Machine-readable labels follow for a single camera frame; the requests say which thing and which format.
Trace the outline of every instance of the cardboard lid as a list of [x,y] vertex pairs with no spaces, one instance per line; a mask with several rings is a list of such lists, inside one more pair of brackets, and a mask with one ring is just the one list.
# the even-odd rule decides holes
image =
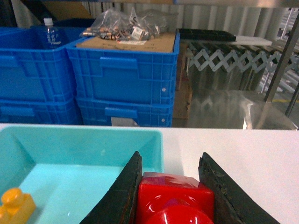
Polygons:
[[132,44],[123,43],[120,41],[103,40],[99,37],[88,39],[76,45],[77,48],[91,48],[91,49],[114,49],[114,50],[131,50],[131,51],[145,51],[145,52],[161,52],[172,53],[175,41],[175,33],[164,33],[159,37],[150,41],[131,42]]

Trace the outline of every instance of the plastic bag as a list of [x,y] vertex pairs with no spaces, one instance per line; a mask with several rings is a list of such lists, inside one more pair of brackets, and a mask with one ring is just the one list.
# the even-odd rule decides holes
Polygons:
[[149,24],[155,24],[161,33],[175,32],[178,13],[170,14],[154,9],[148,9],[138,13]]
[[81,36],[98,36],[102,39],[118,41],[146,41],[159,34],[159,26],[137,17],[135,9],[132,8],[130,16],[113,9],[101,13]]
[[99,36],[102,39],[116,40],[119,33],[127,29],[128,23],[128,15],[108,9],[101,13],[81,36]]
[[160,28],[155,23],[147,22],[146,19],[138,17],[135,9],[132,8],[130,15],[131,37],[134,40],[146,41],[153,39],[160,34]]

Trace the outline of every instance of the white table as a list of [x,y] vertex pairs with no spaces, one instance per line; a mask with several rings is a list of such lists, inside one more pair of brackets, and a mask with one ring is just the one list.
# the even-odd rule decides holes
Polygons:
[[198,180],[199,158],[207,152],[281,224],[299,223],[299,132],[157,129],[163,134],[166,173]]

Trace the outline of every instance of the red cube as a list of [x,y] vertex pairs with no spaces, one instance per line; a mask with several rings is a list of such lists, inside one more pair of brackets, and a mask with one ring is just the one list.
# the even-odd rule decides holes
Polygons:
[[137,224],[213,224],[214,193],[191,177],[145,172]]

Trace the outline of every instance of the turquoise plastic tray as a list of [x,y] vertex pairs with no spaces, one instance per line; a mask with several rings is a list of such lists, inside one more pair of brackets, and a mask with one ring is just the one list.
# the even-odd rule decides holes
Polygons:
[[164,171],[162,134],[152,130],[15,125],[0,131],[0,149],[0,193],[32,195],[28,224],[78,224],[135,151],[143,171]]

